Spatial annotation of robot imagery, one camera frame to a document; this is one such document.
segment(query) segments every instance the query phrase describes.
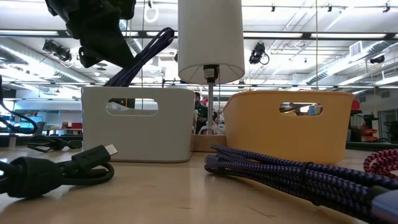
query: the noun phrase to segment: person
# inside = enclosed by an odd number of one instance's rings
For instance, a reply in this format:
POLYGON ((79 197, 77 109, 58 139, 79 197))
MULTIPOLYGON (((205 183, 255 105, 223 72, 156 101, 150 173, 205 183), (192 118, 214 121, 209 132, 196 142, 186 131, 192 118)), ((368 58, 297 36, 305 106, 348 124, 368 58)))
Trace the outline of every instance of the person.
POLYGON ((206 126, 208 108, 200 103, 200 93, 195 92, 195 110, 198 110, 196 134, 206 126))

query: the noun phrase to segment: ceiling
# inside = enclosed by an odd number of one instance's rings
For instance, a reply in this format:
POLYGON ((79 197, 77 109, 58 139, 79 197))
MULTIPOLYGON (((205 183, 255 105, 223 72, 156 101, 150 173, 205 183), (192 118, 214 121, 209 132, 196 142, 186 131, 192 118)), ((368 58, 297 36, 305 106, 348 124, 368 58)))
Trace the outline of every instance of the ceiling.
MULTIPOLYGON (((318 16, 315 10, 314 0, 242 0, 243 25, 245 31, 274 31, 274 32, 398 32, 398 1, 341 1, 318 0, 318 16), (391 10, 383 13, 389 2, 391 10)), ((147 1, 137 0, 135 16, 132 19, 132 30, 161 30, 164 27, 178 29, 177 25, 177 0, 155 0, 154 5, 159 8, 159 18, 152 23, 144 19, 144 6, 147 9, 147 1)), ((24 29, 24 30, 65 30, 65 23, 61 18, 53 17, 47 9, 44 0, 5 1, 0 0, 0 30, 24 29)), ((19 45, 31 49, 38 54, 47 56, 42 50, 46 39, 43 37, 13 37, 13 41, 19 45)), ((70 38, 50 38, 56 43, 71 49, 77 53, 80 43, 70 38)), ((150 39, 136 39, 145 47, 150 39)), ((349 47, 357 40, 244 40, 244 58, 246 73, 243 80, 246 83, 255 84, 302 84, 302 80, 309 74, 321 70, 327 63, 334 61, 349 52, 349 47), (251 65, 249 57, 251 50, 258 42, 263 42, 270 57, 268 65, 251 65)), ((177 62, 172 57, 178 50, 178 40, 161 52, 155 60, 150 61, 134 82, 161 82, 166 80, 179 80, 177 62)), ((53 55, 49 55, 54 63, 54 70, 72 70, 83 75, 92 82, 105 82, 108 78, 118 73, 121 68, 109 62, 104 67, 106 70, 98 70, 99 66, 83 68, 79 62, 66 63, 64 67, 53 55)), ((395 62, 395 48, 386 53, 385 64, 395 62)), ((377 69, 382 64, 369 65, 369 69, 377 69)), ((366 72, 365 63, 360 62, 330 75, 322 80, 322 85, 338 85, 344 80, 356 77, 366 72)), ((21 89, 18 86, 9 88, 21 89)))

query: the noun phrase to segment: white lamp shade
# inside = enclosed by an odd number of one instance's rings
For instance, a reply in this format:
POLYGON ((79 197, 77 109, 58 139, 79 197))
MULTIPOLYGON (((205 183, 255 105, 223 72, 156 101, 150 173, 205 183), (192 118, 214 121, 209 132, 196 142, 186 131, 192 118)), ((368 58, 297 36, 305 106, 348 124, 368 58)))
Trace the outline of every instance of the white lamp shade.
POLYGON ((207 84, 204 65, 220 65, 216 84, 244 76, 241 0, 178 1, 178 75, 207 84))

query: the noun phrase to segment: handle cutout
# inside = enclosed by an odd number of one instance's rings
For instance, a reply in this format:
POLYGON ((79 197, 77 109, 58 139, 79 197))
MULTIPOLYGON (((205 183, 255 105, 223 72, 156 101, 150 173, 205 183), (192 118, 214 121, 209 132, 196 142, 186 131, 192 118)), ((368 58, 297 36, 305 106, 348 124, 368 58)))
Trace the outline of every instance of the handle cutout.
POLYGON ((153 116, 158 104, 153 99, 112 98, 106 104, 106 111, 112 115, 153 116))
POLYGON ((319 103, 282 103, 279 111, 284 116, 319 116, 323 106, 319 103))

